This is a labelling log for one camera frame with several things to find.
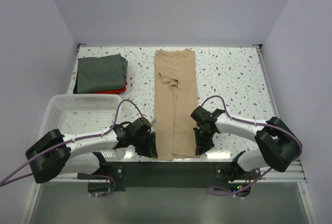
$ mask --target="white tabletop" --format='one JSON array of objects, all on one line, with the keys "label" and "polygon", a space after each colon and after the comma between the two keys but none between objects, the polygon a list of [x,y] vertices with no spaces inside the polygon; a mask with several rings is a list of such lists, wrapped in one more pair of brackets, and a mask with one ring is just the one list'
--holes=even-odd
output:
[{"label": "white tabletop", "polygon": [[[270,119],[273,109],[255,48],[209,47],[81,47],[78,58],[102,57],[120,53],[128,60],[127,90],[123,99],[133,100],[146,118],[154,118],[154,55],[156,50],[168,51],[190,48],[196,52],[198,103],[208,96],[221,95],[233,115],[253,119]],[[77,62],[73,71],[68,94],[73,93],[77,75]],[[204,108],[213,111],[223,108],[221,101],[212,99]],[[124,104],[122,120],[134,121],[138,113]],[[175,159],[184,162],[231,161],[239,152],[258,148],[249,140],[232,134],[216,134],[215,147],[196,159]],[[138,156],[134,147],[117,151],[120,161],[157,161]]]}]

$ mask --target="gray floor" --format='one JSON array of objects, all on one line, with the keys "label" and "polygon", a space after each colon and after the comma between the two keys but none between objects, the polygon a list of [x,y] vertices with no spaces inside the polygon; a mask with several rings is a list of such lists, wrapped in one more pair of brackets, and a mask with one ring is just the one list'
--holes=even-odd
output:
[{"label": "gray floor", "polygon": [[296,183],[257,183],[244,200],[205,189],[128,188],[88,197],[86,183],[41,186],[31,223],[308,223]]}]

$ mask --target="metal frame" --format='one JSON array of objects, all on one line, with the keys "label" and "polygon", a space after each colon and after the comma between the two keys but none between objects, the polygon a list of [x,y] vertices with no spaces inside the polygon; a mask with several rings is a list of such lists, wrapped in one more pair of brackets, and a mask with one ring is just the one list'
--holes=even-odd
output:
[{"label": "metal frame", "polygon": [[[269,93],[269,97],[271,100],[273,112],[277,117],[279,117],[279,112],[276,107],[275,99],[274,99],[274,96],[272,93],[271,84],[270,84],[270,81],[269,81],[269,78],[268,78],[268,75],[266,72],[266,68],[264,65],[260,47],[254,46],[254,48],[256,48],[258,59],[261,64],[261,69],[262,69],[266,87],[267,87],[267,90]],[[267,170],[267,167],[260,169],[261,173],[263,173],[265,170]],[[73,182],[73,183],[87,183],[89,181],[103,182],[104,180],[78,180],[77,174],[59,175],[55,179],[51,180],[51,182]],[[233,183],[244,183],[244,181],[235,180]],[[289,168],[287,169],[287,171],[284,173],[280,173],[275,170],[272,170],[265,177],[263,177],[262,180],[259,180],[258,183],[297,183],[309,224],[318,223],[318,219],[317,219],[316,213],[313,208],[313,204],[311,202],[311,199],[310,199],[310,196],[308,193],[306,178],[305,178],[305,174],[303,172],[302,164],[300,161],[292,162],[291,165],[289,166]],[[31,189],[30,189],[30,192],[29,192],[29,195],[28,195],[25,207],[24,207],[24,211],[22,213],[20,224],[30,223],[31,218],[32,218],[32,213],[34,210],[34,206],[35,206],[38,194],[39,194],[39,190],[40,190],[40,185],[36,184],[35,182],[32,182]]]}]

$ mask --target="white laundry basket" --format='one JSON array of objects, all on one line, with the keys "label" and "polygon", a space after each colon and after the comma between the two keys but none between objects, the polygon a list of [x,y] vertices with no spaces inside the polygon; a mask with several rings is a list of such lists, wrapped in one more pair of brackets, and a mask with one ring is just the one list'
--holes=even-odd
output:
[{"label": "white laundry basket", "polygon": [[[53,129],[62,134],[83,134],[110,127],[120,102],[121,97],[114,94],[56,95],[46,108],[39,138]],[[121,108],[117,123],[121,123]],[[118,157],[111,150],[102,153],[108,158]]]}]

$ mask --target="beige pants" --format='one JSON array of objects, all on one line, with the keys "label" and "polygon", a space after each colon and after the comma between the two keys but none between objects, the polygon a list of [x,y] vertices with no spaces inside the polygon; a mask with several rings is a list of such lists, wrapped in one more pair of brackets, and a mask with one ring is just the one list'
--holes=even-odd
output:
[{"label": "beige pants", "polygon": [[196,107],[195,52],[157,50],[154,131],[159,159],[196,157],[196,123],[190,117]]}]

